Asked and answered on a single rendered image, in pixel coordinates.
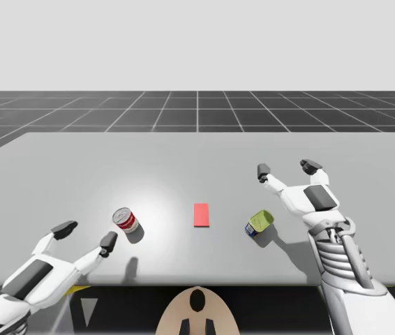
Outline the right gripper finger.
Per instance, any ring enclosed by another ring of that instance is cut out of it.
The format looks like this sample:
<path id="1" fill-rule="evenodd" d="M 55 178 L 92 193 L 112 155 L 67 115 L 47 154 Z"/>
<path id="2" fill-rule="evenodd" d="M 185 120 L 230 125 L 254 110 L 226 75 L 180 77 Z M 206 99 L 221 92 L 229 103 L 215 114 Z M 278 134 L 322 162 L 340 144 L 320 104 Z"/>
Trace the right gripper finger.
<path id="1" fill-rule="evenodd" d="M 282 192 L 287 188 L 281 180 L 275 178 L 275 176 L 271 174 L 270 167 L 265 163 L 261 163 L 257 166 L 257 176 L 258 181 L 264 188 L 274 195 L 281 196 Z"/>
<path id="2" fill-rule="evenodd" d="M 310 159 L 302 159 L 300 165 L 302 170 L 310 177 L 311 185 L 329 185 L 329 176 L 319 163 Z"/>

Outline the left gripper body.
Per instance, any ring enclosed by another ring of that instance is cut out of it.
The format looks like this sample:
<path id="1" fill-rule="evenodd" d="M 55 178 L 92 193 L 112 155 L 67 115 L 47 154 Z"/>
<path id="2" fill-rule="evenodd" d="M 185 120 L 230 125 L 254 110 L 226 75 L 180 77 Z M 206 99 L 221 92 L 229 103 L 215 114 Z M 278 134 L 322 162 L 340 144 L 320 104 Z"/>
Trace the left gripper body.
<path id="1" fill-rule="evenodd" d="M 50 256 L 34 256 L 3 284 L 0 325 L 11 325 L 55 305 L 81 277 L 71 263 Z"/>

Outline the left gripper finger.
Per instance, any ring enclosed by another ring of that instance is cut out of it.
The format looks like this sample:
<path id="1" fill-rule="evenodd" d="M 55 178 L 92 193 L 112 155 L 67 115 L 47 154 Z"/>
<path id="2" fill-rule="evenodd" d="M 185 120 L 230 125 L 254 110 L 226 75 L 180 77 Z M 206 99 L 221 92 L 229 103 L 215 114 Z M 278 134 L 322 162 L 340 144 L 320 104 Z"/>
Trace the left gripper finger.
<path id="1" fill-rule="evenodd" d="M 38 241 L 31 254 L 51 255 L 57 246 L 57 242 L 68 237 L 77 226 L 77 221 L 66 221 L 53 227 L 44 237 Z"/>
<path id="2" fill-rule="evenodd" d="M 117 242 L 118 234 L 116 232 L 107 233 L 100 241 L 100 245 L 94 250 L 83 255 L 73 264 L 82 275 L 92 272 L 101 263 L 102 260 L 108 258 L 113 252 Z"/>

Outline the tan robot part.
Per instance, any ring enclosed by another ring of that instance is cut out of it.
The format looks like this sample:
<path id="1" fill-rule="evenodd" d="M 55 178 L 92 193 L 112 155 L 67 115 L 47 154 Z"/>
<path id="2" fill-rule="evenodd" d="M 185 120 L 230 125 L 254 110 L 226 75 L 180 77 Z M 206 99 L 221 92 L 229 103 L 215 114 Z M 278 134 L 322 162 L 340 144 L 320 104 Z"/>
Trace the tan robot part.
<path id="1" fill-rule="evenodd" d="M 215 292 L 192 287 L 164 310 L 155 335 L 240 335 L 228 305 Z"/>

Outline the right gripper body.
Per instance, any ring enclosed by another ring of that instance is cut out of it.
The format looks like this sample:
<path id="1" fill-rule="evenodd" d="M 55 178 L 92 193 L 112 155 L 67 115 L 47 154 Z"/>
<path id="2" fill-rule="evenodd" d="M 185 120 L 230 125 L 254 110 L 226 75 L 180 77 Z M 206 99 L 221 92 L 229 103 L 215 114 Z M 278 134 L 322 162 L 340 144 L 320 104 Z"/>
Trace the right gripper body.
<path id="1" fill-rule="evenodd" d="M 310 228 L 323 221 L 345 221 L 344 215 L 338 209 L 339 201 L 325 185 L 287 187 L 281 191 L 279 198 L 291 214 L 300 218 Z"/>

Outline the pink pad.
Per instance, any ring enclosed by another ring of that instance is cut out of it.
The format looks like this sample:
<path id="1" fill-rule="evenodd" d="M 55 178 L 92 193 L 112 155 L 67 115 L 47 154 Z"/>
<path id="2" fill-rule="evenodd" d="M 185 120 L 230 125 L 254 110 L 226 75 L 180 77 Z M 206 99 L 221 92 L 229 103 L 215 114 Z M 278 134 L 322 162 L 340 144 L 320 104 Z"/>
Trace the pink pad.
<path id="1" fill-rule="evenodd" d="M 209 227 L 209 205 L 207 203 L 195 203 L 193 207 L 193 226 L 195 228 Z"/>

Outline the green and blue rectangular can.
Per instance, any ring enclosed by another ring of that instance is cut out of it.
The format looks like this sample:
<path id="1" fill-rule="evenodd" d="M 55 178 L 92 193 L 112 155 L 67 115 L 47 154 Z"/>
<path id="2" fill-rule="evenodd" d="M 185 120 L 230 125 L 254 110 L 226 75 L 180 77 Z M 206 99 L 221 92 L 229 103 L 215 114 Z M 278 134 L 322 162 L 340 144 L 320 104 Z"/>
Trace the green and blue rectangular can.
<path id="1" fill-rule="evenodd" d="M 260 210 L 247 222 L 245 232 L 249 237 L 255 237 L 274 222 L 274 217 L 267 210 Z"/>

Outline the red and white can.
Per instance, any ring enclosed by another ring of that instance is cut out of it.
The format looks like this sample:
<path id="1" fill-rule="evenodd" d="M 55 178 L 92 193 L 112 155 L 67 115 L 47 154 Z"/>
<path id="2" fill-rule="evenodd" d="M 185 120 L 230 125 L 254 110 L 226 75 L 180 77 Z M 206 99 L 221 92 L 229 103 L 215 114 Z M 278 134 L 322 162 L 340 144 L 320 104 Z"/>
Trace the red and white can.
<path id="1" fill-rule="evenodd" d="M 132 233 L 139 226 L 139 221 L 128 207 L 116 210 L 112 215 L 112 222 L 126 234 Z"/>

